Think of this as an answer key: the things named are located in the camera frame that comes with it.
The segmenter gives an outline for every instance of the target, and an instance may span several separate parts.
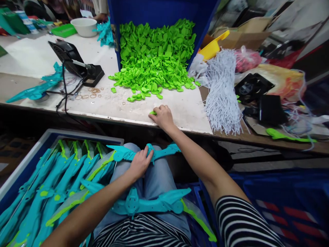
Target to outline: hand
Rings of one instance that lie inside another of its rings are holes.
[[[146,146],[144,150],[137,152],[133,161],[131,162],[130,168],[127,170],[127,173],[132,176],[134,181],[141,178],[145,174],[146,169],[151,162],[154,150],[151,150],[148,156],[147,152],[148,146]]]
[[[174,121],[172,120],[171,110],[167,105],[160,105],[153,109],[157,115],[149,114],[148,116],[164,131],[168,131],[175,127]]]

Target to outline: yellow dustpan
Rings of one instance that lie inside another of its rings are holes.
[[[204,60],[209,60],[216,56],[217,52],[220,51],[218,41],[225,39],[230,34],[230,31],[227,30],[222,35],[218,36],[216,39],[211,41],[205,48],[203,48],[199,53],[203,55]]]

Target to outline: striped shirt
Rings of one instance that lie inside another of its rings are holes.
[[[220,234],[225,246],[283,247],[258,211],[245,200],[225,196],[215,207]],[[94,247],[109,246],[191,246],[186,234],[150,214],[137,214],[106,226],[97,236]]]

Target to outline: white table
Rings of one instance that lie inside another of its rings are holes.
[[[55,62],[60,64],[60,60],[51,49],[48,41],[55,42],[57,38],[48,34],[35,40],[0,37],[0,45],[8,52],[7,55],[0,58],[0,103],[5,103],[17,93],[38,85],[41,81],[39,78],[42,76],[54,73],[53,65]],[[181,93],[164,89],[162,100],[152,95],[145,100],[133,103],[127,101],[127,98],[132,95],[130,89],[116,87],[117,93],[112,93],[111,88],[115,82],[109,80],[108,76],[119,71],[117,56],[114,48],[100,47],[97,38],[98,36],[82,38],[75,34],[64,39],[76,46],[85,63],[99,64],[105,72],[105,76],[95,87],[100,89],[96,98],[90,97],[92,93],[88,91],[88,87],[82,87],[79,92],[80,95],[85,96],[85,99],[82,99],[81,96],[70,97],[74,99],[73,101],[68,100],[67,103],[70,114],[84,118],[152,126],[155,124],[149,119],[148,113],[154,107],[163,104],[170,107],[175,124],[180,129],[212,134],[198,88],[195,90],[185,89]],[[49,99],[41,103],[24,99],[12,104],[55,111],[55,106],[62,98],[61,95],[50,94]],[[59,108],[59,112],[64,112],[64,103]]]

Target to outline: black and white striped sleeve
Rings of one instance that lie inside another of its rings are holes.
[[[224,196],[218,199],[215,211],[225,247],[284,246],[279,236],[247,201]]]

